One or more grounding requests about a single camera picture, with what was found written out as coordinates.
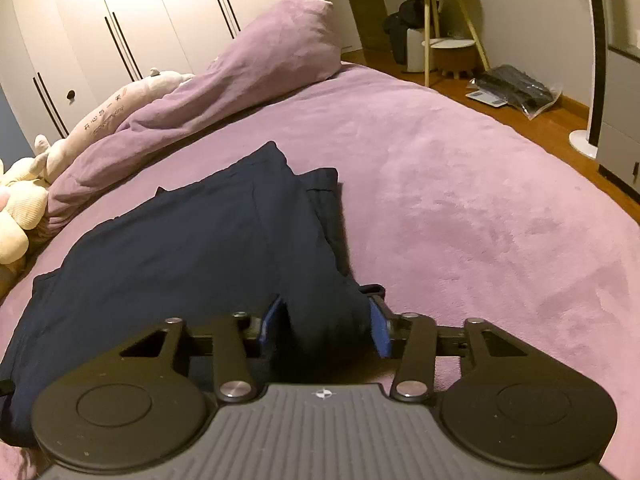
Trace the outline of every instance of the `blue wall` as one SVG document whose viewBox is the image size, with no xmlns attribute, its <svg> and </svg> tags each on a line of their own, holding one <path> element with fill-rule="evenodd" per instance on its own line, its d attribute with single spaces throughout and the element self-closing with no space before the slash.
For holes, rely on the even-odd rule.
<svg viewBox="0 0 640 480">
<path fill-rule="evenodd" d="M 24 138 L 4 92 L 0 88 L 0 158 L 5 170 L 10 168 L 16 160 L 25 156 L 33 156 L 33 150 Z"/>
</svg>

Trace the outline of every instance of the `bed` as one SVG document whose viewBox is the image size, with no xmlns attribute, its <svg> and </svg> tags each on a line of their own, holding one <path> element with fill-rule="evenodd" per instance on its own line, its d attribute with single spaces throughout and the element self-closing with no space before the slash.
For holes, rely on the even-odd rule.
<svg viewBox="0 0 640 480">
<path fill-rule="evenodd" d="M 394 310 L 439 324 L 486 318 L 599 382 L 618 409 L 603 466 L 637 478 L 638 224 L 510 127 L 341 64 L 330 24 L 330 4 L 284 0 L 207 73 L 76 160 L 52 187 L 41 231 L 56 236 L 0 305 L 0 355 L 34 277 L 59 267 L 82 234 L 275 140 L 296 174 L 338 169 L 358 282 L 383 284 Z M 440 387 L 453 380 L 444 367 Z M 8 446 L 0 460 L 3 480 L 38 465 Z"/>
</svg>

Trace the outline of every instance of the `wooden floor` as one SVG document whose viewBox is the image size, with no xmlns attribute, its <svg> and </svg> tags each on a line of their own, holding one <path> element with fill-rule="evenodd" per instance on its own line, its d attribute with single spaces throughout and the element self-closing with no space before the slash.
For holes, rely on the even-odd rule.
<svg viewBox="0 0 640 480">
<path fill-rule="evenodd" d="M 344 61 L 369 66 L 406 81 L 424 84 L 423 73 L 403 73 L 396 65 L 391 53 L 357 50 L 342 55 Z M 511 126 L 519 134 L 542 146 L 552 155 L 566 162 L 578 173 L 591 180 L 599 189 L 608 194 L 633 219 L 640 224 L 640 203 L 624 193 L 618 186 L 598 172 L 598 164 L 580 153 L 569 144 L 569 133 L 585 129 L 587 121 L 561 107 L 552 108 L 529 121 L 525 115 L 511 107 L 491 108 L 488 105 L 466 97 L 468 80 L 445 78 L 437 72 L 430 75 L 431 87 L 459 103 L 489 115 L 502 124 Z"/>
</svg>

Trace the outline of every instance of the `beige wall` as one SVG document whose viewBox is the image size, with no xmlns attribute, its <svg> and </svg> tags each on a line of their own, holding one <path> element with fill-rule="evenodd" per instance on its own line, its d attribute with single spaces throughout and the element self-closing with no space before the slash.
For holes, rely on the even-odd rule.
<svg viewBox="0 0 640 480">
<path fill-rule="evenodd" d="M 390 12 L 403 0 L 385 0 Z M 591 19 L 588 0 L 467 0 L 493 66 L 510 63 L 565 95 L 591 101 Z M 443 23 L 454 34 L 465 27 L 453 0 Z M 612 37 L 636 44 L 640 0 L 612 0 Z"/>
</svg>

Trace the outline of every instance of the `yellow stuffed animal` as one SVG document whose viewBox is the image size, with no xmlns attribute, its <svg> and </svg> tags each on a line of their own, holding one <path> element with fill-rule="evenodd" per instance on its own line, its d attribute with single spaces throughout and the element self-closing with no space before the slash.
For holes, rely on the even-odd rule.
<svg viewBox="0 0 640 480">
<path fill-rule="evenodd" d="M 31 173 L 32 158 L 18 160 L 4 173 L 0 160 L 0 297 L 24 267 L 29 240 L 47 207 L 47 183 Z"/>
<path fill-rule="evenodd" d="M 31 165 L 31 173 L 53 184 L 78 155 L 94 142 L 113 134 L 133 112 L 192 78 L 193 74 L 159 72 L 153 68 L 149 77 L 123 86 L 88 114 L 66 139 L 57 140 L 50 146 L 45 136 L 37 136 L 34 148 L 38 155 Z"/>
</svg>

